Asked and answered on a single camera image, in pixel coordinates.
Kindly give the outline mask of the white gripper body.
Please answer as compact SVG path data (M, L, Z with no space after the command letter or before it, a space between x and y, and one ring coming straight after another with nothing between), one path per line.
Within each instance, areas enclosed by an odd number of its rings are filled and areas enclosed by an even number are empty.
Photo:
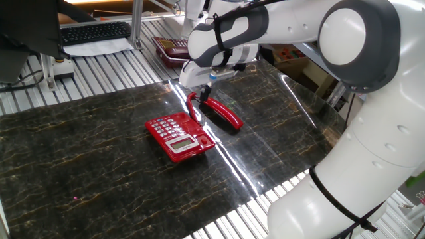
M210 82L211 67L199 67L192 60L183 64L179 82L186 88L201 86Z

